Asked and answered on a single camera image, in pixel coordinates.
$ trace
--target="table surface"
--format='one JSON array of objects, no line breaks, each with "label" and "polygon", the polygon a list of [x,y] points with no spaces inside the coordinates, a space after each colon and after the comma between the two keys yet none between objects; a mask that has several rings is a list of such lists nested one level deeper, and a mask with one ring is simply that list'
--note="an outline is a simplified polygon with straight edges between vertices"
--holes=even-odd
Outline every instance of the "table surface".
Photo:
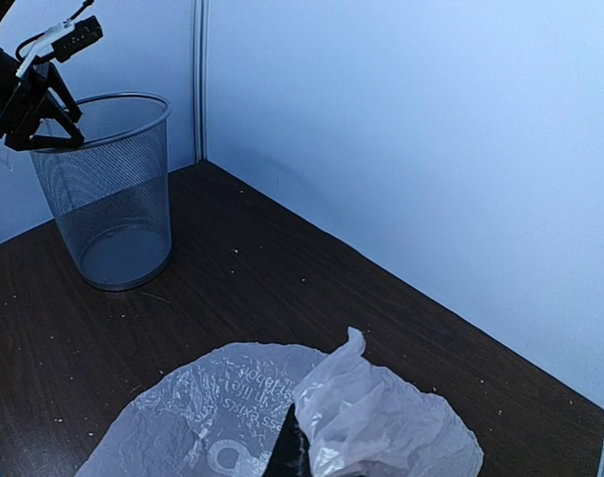
[{"label": "table surface", "polygon": [[595,476],[604,411],[485,333],[211,163],[171,175],[174,254],[103,293],[47,223],[0,245],[0,472],[72,476],[120,411],[236,341],[366,357],[448,399],[481,475]]}]

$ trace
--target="white wall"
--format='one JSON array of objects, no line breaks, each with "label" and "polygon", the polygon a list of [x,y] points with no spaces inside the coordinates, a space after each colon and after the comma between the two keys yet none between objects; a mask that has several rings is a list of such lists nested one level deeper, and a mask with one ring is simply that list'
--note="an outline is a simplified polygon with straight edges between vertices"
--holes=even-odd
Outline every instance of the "white wall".
[{"label": "white wall", "polygon": [[604,407],[604,1],[216,0],[209,156]]},{"label": "white wall", "polygon": [[[0,26],[0,47],[11,56],[26,38],[64,20],[81,0],[17,0]],[[73,95],[135,90],[167,97],[170,168],[194,162],[192,123],[192,0],[171,8],[152,0],[100,0],[96,15],[103,38],[59,66]],[[0,242],[51,218],[27,153],[0,142]]]}]

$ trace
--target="cable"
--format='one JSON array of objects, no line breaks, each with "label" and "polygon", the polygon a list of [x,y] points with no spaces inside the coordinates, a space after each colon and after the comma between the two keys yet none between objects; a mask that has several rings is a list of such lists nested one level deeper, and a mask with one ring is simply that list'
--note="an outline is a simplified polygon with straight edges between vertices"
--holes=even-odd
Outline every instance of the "cable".
[{"label": "cable", "polygon": [[19,47],[17,47],[17,50],[15,50],[15,58],[17,59],[18,62],[22,63],[24,61],[24,57],[22,57],[21,52],[22,49],[24,47],[29,46],[31,43],[33,43],[35,40],[37,40],[38,38],[40,38],[42,35],[44,35],[44,33],[46,32],[42,32],[42,33],[38,33],[37,35],[32,36],[31,38],[29,38],[28,40],[24,40]]},{"label": "cable", "polygon": [[83,13],[83,11],[89,7],[90,5],[92,5],[94,3],[94,0],[85,0],[83,2],[83,5],[81,5],[81,8],[79,8],[72,16],[71,16],[71,20],[74,20],[76,17],[78,17],[80,14]]}]

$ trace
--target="plastic bag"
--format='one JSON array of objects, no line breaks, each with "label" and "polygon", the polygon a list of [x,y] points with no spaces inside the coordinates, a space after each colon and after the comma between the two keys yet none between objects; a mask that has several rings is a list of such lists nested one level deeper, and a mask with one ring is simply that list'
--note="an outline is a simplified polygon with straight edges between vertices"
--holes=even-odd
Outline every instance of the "plastic bag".
[{"label": "plastic bag", "polygon": [[362,357],[362,333],[295,388],[313,477],[475,477],[483,451],[445,398]]},{"label": "plastic bag", "polygon": [[361,332],[349,338],[328,357],[227,345],[176,370],[125,408],[76,476],[476,476],[483,452],[447,401],[362,358]]}]

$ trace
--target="robotic arm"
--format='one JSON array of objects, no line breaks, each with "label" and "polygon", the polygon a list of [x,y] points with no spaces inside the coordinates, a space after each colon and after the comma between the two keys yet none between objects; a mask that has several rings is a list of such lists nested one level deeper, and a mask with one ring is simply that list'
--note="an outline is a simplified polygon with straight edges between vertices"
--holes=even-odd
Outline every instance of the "robotic arm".
[{"label": "robotic arm", "polygon": [[[0,0],[0,22],[14,1]],[[70,18],[22,43],[15,59],[0,49],[0,139],[6,136],[4,143],[11,149],[75,148],[83,144],[76,126],[81,111],[51,60],[63,63],[103,36],[95,17],[76,22],[93,1],[85,0]],[[23,57],[22,50],[27,47]],[[36,134],[45,118],[55,120],[69,137]]]}]

